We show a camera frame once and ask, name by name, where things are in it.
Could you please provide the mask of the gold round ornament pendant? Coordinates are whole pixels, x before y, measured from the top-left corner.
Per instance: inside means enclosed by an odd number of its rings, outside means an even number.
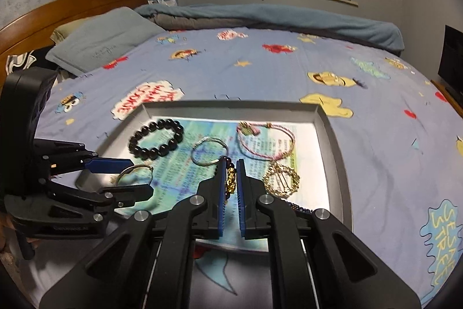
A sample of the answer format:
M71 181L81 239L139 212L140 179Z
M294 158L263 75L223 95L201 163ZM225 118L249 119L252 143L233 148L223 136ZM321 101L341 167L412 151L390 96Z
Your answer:
M262 177L266 192L287 199L299 189L300 176L289 166L273 162Z

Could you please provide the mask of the thin gold-silver bangle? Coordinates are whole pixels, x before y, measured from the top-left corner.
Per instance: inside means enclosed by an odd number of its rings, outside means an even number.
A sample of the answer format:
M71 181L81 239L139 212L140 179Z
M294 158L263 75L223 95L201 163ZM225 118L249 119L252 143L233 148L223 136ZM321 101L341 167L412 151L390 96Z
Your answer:
M154 177L154 167L149 164L129 166L116 176L116 186L150 185Z

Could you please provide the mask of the black white patterned pillow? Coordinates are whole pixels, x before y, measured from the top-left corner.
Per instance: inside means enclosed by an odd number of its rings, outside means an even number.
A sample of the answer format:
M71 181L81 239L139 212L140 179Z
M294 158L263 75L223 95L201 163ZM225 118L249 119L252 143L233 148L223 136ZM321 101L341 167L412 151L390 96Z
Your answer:
M5 62L6 75L10 75L11 73L15 71L26 70L33 63L35 63L36 60L37 59L34 56L34 51L25 52L19 55L7 56L6 62Z

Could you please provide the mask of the black monitor screen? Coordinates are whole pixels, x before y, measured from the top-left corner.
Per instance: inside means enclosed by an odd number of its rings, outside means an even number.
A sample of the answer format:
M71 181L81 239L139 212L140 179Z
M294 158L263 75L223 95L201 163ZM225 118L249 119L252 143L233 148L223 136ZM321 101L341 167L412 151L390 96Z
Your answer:
M438 75L456 93L462 95L463 34L449 25L445 26Z

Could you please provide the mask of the grey cardboard box tray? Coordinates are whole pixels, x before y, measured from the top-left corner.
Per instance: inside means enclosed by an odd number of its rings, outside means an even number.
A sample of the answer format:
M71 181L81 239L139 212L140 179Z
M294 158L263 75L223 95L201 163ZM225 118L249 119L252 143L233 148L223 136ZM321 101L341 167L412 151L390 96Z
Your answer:
M295 148L282 161L300 177L299 188L288 198L306 209L328 209L347 228L352 228L352 204L345 165L333 127L319 105L250 101L181 101L145 103L133 111L98 147L101 155L129 157L128 140L143 125L160 118L180 121L184 139L165 158L154 161L154 172L142 180L154 186L151 199L121 209L127 217L138 209L161 213L196 192L201 180L214 167L202 162L227 154L233 161L244 160L247 174L263 177L273 155L288 147L290 138L264 124L281 125L294 135Z

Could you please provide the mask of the printed paper sheet in tray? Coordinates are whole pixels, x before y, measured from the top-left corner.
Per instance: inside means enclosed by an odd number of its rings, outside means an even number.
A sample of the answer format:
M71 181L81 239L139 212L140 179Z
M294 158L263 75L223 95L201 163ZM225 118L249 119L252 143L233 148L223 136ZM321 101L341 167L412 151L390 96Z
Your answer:
M197 166L191 160L193 144L204 136L218 137L229 148L225 226L223 236L211 245L244 252L265 252L264 240L247 241L240 234L236 165L243 159L247 175L262 180L271 163L293 168L300 176L296 193L283 199L302 210L328 208L329 195L323 159L315 125L308 123L219 121L180 119L183 140L173 143L173 151L161 155L161 147L173 142L173 131L152 131L140 140L131 139L122 152L136 164L154 167L153 196L138 205L156 214L173 208L180 200L194 195L200 181L212 177L217 165Z

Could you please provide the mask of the silver bangle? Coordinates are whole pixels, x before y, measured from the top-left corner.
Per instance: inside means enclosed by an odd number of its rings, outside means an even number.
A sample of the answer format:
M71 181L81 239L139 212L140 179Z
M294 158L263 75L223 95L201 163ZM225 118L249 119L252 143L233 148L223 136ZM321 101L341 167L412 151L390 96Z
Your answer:
M219 160L228 156L229 148L225 141L218 137L204 136L196 141L191 149L191 160L197 166L216 165Z

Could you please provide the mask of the grey-blue pillow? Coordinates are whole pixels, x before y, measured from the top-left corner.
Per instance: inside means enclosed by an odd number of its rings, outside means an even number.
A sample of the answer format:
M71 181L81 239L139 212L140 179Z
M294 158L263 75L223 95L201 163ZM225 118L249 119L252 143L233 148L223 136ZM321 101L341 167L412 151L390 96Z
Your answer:
M164 31L134 10L121 7L86 20L45 58L80 76L124 56Z

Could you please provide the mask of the wooden headboard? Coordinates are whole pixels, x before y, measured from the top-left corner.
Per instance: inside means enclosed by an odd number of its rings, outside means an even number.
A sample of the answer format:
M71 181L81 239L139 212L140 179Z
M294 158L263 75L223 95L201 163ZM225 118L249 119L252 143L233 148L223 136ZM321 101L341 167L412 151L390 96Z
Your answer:
M7 78L7 58L51 47L53 31L66 23L94 17L112 9L135 9L148 0L55 0L25 13L1 28L1 83Z

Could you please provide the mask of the teal folded blanket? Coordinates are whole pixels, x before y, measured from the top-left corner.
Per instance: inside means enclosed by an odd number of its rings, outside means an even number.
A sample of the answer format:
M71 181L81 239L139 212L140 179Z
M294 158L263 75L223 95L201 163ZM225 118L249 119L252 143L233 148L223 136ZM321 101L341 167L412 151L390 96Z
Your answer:
M393 23L318 9L257 3L225 6L146 4L135 11L166 30L274 29L340 39L396 55L405 50L401 31Z

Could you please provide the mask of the blue cartoon bed sheet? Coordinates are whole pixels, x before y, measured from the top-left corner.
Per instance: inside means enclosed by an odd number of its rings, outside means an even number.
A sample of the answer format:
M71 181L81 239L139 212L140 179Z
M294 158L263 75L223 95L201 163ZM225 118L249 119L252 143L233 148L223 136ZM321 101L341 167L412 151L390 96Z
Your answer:
M423 305L462 258L462 118L391 53L289 31L167 33L57 85L37 135L124 158L133 133L167 117L185 137L141 170L154 195L140 209L192 195L221 152L260 179L289 151L290 201L344 220Z

